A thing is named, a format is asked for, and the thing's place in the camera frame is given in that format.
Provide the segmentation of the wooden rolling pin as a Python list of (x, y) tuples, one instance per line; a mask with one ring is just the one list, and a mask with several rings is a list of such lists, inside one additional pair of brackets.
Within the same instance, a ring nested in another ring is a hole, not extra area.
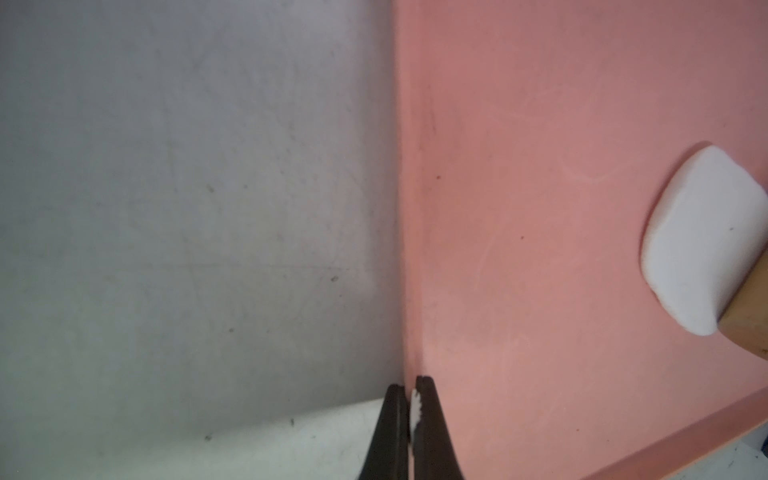
[(767, 359), (767, 249), (737, 289), (718, 321), (721, 334), (742, 349)]

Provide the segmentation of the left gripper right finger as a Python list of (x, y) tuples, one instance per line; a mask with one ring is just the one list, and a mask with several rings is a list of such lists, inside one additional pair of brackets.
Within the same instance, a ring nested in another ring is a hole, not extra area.
[(417, 376), (412, 390), (412, 452), (415, 480), (462, 480), (435, 381)]

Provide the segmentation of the white dough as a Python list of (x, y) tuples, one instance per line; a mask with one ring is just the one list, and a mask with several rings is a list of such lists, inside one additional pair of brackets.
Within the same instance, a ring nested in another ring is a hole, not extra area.
[(710, 336), (767, 244), (767, 193), (724, 150), (685, 160), (661, 193), (640, 251), (644, 280), (686, 331)]

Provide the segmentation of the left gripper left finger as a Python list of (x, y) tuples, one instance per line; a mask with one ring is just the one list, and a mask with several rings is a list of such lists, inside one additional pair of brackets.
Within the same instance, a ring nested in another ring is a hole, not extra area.
[(359, 480), (408, 480), (410, 407), (405, 387), (391, 384), (362, 465)]

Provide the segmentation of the pink plastic tray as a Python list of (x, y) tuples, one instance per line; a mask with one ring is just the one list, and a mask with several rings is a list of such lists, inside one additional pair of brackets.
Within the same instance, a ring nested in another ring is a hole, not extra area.
[(767, 179), (763, 1), (397, 1), (405, 369), (468, 479), (661, 479), (767, 419), (767, 364), (640, 269), (713, 143)]

